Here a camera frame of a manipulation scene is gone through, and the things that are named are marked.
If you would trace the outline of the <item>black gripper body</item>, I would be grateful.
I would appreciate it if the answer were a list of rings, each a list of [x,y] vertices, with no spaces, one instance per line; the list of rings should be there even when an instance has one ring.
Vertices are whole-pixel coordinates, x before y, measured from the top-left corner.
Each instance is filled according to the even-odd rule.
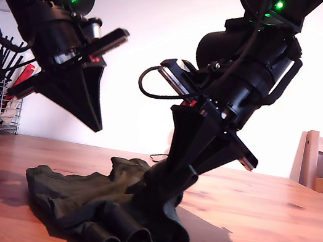
[[[261,107],[265,96],[252,84],[241,78],[231,76],[230,79],[226,80],[222,88],[214,94],[187,100],[181,105],[194,106],[199,101],[214,104],[222,119],[220,124],[221,131],[216,137],[230,134],[240,139],[237,132],[242,129],[255,110]],[[243,142],[242,151],[243,156],[236,160],[247,170],[256,168],[258,160]]]
[[[31,51],[39,66],[40,73],[13,86],[9,94],[23,98],[38,93],[35,87],[46,78],[61,76],[74,63],[88,62],[89,57],[99,57],[119,47],[128,39],[129,32],[117,28],[105,36],[100,35],[100,19],[74,19],[55,16],[42,21],[35,27]]]

